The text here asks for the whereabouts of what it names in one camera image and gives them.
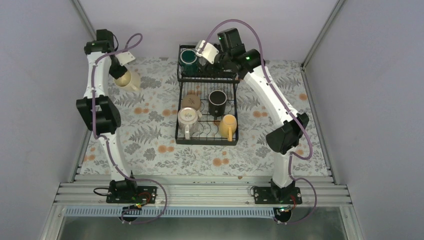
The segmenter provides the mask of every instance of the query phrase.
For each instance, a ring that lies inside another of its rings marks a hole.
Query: beige mug
[[[225,115],[219,123],[219,134],[227,138],[229,142],[233,141],[233,134],[237,129],[237,119],[235,116],[228,114]]]
[[[202,113],[200,112],[200,108],[202,107],[202,101],[198,95],[189,94],[185,96],[181,101],[181,108],[194,108],[197,111],[197,115],[199,118],[202,117]]]
[[[138,92],[141,91],[140,75],[133,71],[126,71],[126,73],[118,79],[113,79],[113,82],[120,88],[128,92]]]

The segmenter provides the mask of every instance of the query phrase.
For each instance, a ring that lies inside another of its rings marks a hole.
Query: metal floor
[[[292,219],[310,208],[293,211]],[[61,240],[344,240],[338,207],[320,207],[307,221],[277,225],[264,218],[160,218],[144,225],[121,224],[116,217],[66,217]]]

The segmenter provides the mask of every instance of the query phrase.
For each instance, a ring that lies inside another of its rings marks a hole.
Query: yellow mug
[[[219,134],[224,138],[228,138],[229,142],[233,141],[233,134],[237,129],[237,119],[235,116],[228,114],[225,115],[219,123]]]

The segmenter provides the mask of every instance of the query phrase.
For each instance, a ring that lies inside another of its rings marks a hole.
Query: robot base
[[[109,194],[106,198],[108,204],[138,204],[146,201],[146,195],[143,193],[149,193],[151,198],[148,201],[149,204],[154,204],[156,199],[157,187],[155,186],[138,186],[136,191],[112,191],[109,187]]]
[[[302,204],[302,194],[301,189],[298,187],[293,187],[291,192],[285,197],[278,200],[272,193],[270,186],[255,186],[253,188],[254,204],[264,205],[264,204],[294,204],[292,198],[293,196],[296,200],[296,204]]]
[[[137,182],[124,179],[109,183],[106,203],[108,204],[154,204],[158,188],[156,186],[137,186]]]

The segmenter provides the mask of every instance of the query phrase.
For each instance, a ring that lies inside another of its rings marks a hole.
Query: black mug
[[[227,95],[221,90],[212,91],[208,97],[209,102],[209,113],[214,116],[216,120],[217,117],[221,117],[225,114],[225,107],[227,104]]]

